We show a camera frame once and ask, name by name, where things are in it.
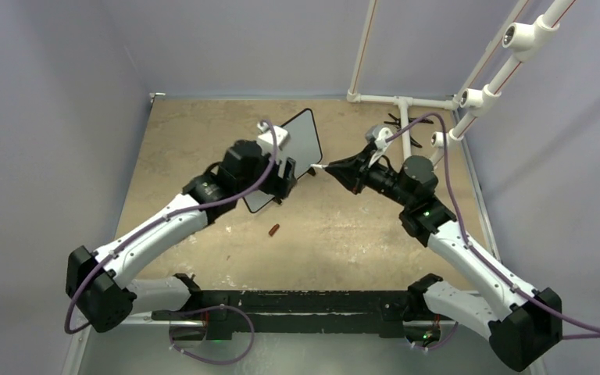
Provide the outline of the red marker cap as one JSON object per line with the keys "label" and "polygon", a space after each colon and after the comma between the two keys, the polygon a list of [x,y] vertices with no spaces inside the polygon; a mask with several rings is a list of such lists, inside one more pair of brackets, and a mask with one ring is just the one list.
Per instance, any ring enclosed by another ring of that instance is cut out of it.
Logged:
{"label": "red marker cap", "polygon": [[268,235],[269,235],[270,237],[272,237],[272,236],[273,236],[273,235],[275,235],[275,233],[276,233],[276,232],[279,230],[279,228],[280,228],[280,224],[279,224],[279,223],[276,223],[276,224],[274,224],[274,225],[273,225],[273,226],[270,228],[270,230],[269,230],[269,232],[268,232]]}

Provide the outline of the small black-framed whiteboard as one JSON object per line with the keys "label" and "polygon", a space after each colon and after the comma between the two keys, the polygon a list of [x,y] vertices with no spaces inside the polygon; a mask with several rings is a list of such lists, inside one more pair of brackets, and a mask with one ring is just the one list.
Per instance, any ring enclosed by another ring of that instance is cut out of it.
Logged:
{"label": "small black-framed whiteboard", "polygon": [[[296,161],[295,178],[299,180],[307,173],[312,174],[313,164],[319,164],[323,158],[319,135],[313,111],[305,108],[285,123],[278,126],[288,133],[288,140],[282,146],[282,161],[288,157]],[[250,213],[257,213],[266,205],[273,202],[274,196],[263,192],[254,191],[244,197],[245,204]]]}

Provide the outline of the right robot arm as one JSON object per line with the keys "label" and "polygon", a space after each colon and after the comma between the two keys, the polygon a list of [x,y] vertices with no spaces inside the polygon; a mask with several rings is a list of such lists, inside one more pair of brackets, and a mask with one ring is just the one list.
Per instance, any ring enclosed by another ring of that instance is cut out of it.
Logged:
{"label": "right robot arm", "polygon": [[425,318],[448,316],[485,338],[508,368],[523,372],[563,339],[563,323],[552,315],[563,301],[551,288],[540,291],[513,275],[483,249],[461,226],[461,221],[435,194],[439,179],[431,161],[407,158],[400,170],[371,162],[374,152],[331,162],[325,171],[348,191],[363,188],[402,205],[399,219],[405,232],[458,270],[478,296],[435,281],[407,298],[409,311]]}

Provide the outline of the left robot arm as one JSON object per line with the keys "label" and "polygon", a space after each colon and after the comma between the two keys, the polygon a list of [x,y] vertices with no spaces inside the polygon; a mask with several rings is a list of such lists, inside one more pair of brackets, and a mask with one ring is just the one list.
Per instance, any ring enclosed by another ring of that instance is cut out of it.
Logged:
{"label": "left robot arm", "polygon": [[134,312],[144,295],[135,277],[166,250],[207,228],[254,191],[285,199],[296,185],[296,159],[288,154],[291,139],[278,145],[265,136],[239,140],[219,162],[192,178],[163,209],[129,233],[90,251],[85,246],[68,256],[65,291],[70,298],[64,331],[75,334],[74,310],[103,333]]}

